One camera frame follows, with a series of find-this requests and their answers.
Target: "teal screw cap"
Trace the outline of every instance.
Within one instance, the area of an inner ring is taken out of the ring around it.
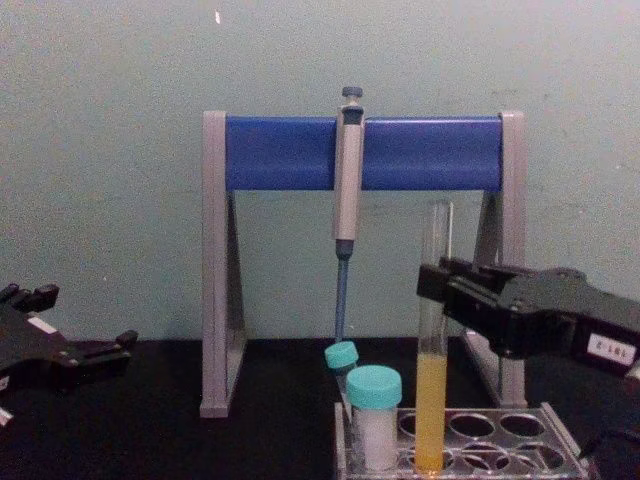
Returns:
[[[402,378],[393,368],[367,365],[347,374],[347,397],[358,408],[386,410],[402,400]]]
[[[325,349],[324,358],[329,368],[343,368],[358,361],[358,350],[353,342],[338,342]]]

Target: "black tabletop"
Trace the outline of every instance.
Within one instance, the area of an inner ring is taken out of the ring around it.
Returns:
[[[333,403],[329,340],[248,345],[227,419],[201,420],[201,349],[195,341],[141,342],[127,375],[68,395],[12,391],[15,418],[0,431],[0,479],[330,479]],[[401,406],[415,395],[416,342],[357,342],[362,363],[403,377]],[[527,362],[527,398],[548,401],[579,444],[603,428],[640,426],[638,397],[620,381],[555,358]],[[491,407],[459,340],[450,342],[447,405]],[[640,478],[637,447],[613,440],[596,453],[605,479]]]

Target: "black robotic claw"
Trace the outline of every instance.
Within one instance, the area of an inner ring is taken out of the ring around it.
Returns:
[[[576,270],[421,265],[418,295],[489,340],[500,356],[559,353],[618,375],[640,358],[640,303],[598,290]]]
[[[10,284],[0,291],[0,390],[41,386],[68,390],[124,373],[138,334],[82,347],[68,342],[35,312],[52,308],[58,287],[33,292]]]

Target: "white powder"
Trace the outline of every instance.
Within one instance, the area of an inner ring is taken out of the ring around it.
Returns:
[[[364,454],[365,468],[386,470],[396,466],[396,409],[353,409],[357,445]]]

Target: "test tube rack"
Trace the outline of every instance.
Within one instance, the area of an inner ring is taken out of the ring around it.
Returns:
[[[384,472],[364,469],[352,442],[351,425],[335,404],[336,480],[593,480],[587,460],[551,406],[525,409],[447,409],[444,469],[436,476],[415,472],[415,410],[398,409],[397,464]]]

